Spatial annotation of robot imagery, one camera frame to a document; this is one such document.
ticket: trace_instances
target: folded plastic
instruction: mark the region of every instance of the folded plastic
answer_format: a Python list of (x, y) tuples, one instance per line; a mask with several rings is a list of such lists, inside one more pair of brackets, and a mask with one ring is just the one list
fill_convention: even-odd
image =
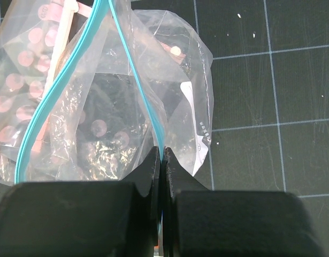
[[(21, 90), (11, 91), (6, 85), (6, 74), (13, 61), (3, 65), (1, 62), (7, 63), (5, 56), (8, 54), (5, 53), (9, 46), (39, 26), (40, 6), (54, 4), (54, 1), (33, 1), (25, 20), (36, 17), (35, 22), (25, 22), (26, 25), (21, 24), (19, 29), (7, 31), (8, 25), (12, 26), (10, 20), (20, 15), (16, 8), (20, 2), (24, 4), (24, 1), (12, 1), (0, 28), (0, 52), (4, 53), (0, 54), (0, 92), (6, 89), (14, 94), (9, 95), (12, 100), (8, 103), (3, 101), (5, 99), (0, 100), (0, 111), (12, 106), (8, 111), (0, 112), (0, 135), (4, 127), (14, 128), (5, 133), (6, 142), (0, 136), (0, 182), (7, 184), (13, 183), (20, 142), (33, 111), (40, 104), (40, 96), (36, 100), (32, 98), (32, 94), (36, 95), (34, 81), (41, 82), (42, 85), (37, 84), (41, 91), (47, 73), (34, 75), (37, 66), (33, 63), (27, 69), (16, 68), (16, 74), (25, 83)], [(154, 126), (149, 106), (156, 115), (156, 122), (164, 128), (164, 145), (173, 149), (180, 164), (191, 175), (195, 175), (203, 164), (211, 143), (211, 52), (193, 28), (174, 13), (132, 11), (126, 0), (116, 0), (113, 10), (114, 17), (113, 12), (106, 15), (44, 124), (42, 136), (37, 138), (31, 152), (23, 176), (25, 180), (124, 178), (144, 160), (152, 146), (160, 145), (156, 137), (158, 126)], [(56, 74), (73, 54), (85, 26), (86, 23), (68, 43)], [(47, 45), (48, 32), (44, 30), (43, 33), (45, 36), (40, 42)], [(23, 43), (21, 47), (25, 49), (27, 44)], [(123, 44), (130, 49), (137, 76)], [(11, 51), (20, 50), (11, 47)], [(32, 108), (26, 109), (26, 117), (24, 112), (21, 114), (25, 108), (20, 108), (29, 106), (29, 102), (32, 102)], [(15, 125), (15, 120), (20, 121), (22, 115), (24, 120)]]

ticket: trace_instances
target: clear plastic bag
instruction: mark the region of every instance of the clear plastic bag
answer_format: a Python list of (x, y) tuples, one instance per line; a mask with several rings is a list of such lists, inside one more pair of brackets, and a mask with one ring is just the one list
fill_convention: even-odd
[[(24, 180), (119, 180), (163, 143), (192, 175), (202, 165), (211, 142), (210, 51), (173, 13), (134, 12), (129, 0), (115, 1), (114, 10), (43, 126), (41, 149), (32, 152)], [(58, 72), (84, 27), (66, 47)]]
[[(0, 27), (0, 182), (13, 183), (19, 145), (38, 106), (63, 1), (13, 0)], [(40, 152), (43, 136), (33, 147)]]

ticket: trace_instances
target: popsicle stick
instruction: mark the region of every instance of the popsicle stick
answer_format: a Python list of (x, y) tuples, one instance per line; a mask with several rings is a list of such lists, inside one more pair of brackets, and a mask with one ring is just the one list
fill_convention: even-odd
[(61, 20), (59, 23), (55, 45), (50, 61), (50, 67), (48, 71), (47, 81), (45, 83), (43, 97), (52, 86), (53, 80), (55, 79), (55, 72), (58, 60), (61, 57), (64, 49), (66, 48), (67, 41), (69, 38), (69, 32), (72, 26), (74, 13), (79, 11), (79, 5), (76, 0), (65, 0), (63, 5), (63, 11)]
[[(55, 45), (53, 47), (53, 53), (51, 56), (47, 81), (45, 83), (42, 98), (49, 91), (49, 89), (52, 86), (53, 81), (55, 79), (57, 63), (58, 63), (63, 51), (66, 48), (68, 38), (69, 38), (69, 32), (70, 32), (72, 22), (73, 22), (74, 13), (76, 13), (76, 12), (80, 13), (83, 16), (89, 17), (91, 8), (84, 4), (78, 3), (76, 0), (64, 0), (61, 20), (60, 20), (58, 31), (57, 31)], [(41, 150), (42, 142), (43, 142), (43, 138), (44, 138), (44, 135), (46, 132), (48, 121), (49, 121), (49, 117), (47, 118), (41, 131), (39, 132), (36, 143), (33, 147), (33, 151), (35, 151), (37, 153), (39, 153)]]

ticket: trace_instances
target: ziplock bag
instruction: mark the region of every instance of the ziplock bag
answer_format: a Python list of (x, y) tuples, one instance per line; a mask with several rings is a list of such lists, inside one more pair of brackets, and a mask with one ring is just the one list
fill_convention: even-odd
[(63, 52), (21, 144), (16, 183), (122, 179), (154, 145), (172, 147), (192, 175), (203, 163), (213, 105), (209, 50), (175, 14), (108, 4), (95, 1)]
[[(12, 183), (22, 136), (48, 76), (63, 0), (12, 1), (0, 27), (0, 182)], [(40, 152), (43, 137), (33, 151)]]

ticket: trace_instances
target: black clip jaw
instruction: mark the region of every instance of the black clip jaw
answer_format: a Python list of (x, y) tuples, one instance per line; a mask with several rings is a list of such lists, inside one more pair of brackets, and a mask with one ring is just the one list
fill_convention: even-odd
[(0, 203), (0, 256), (324, 256), (301, 201), (209, 191), (167, 148), (119, 182), (25, 183)]
[(158, 240), (154, 147), (119, 182), (24, 183), (0, 203), (0, 256), (145, 256)]
[(180, 166), (171, 149), (165, 157), (165, 257), (324, 256), (297, 197), (283, 192), (209, 191)]

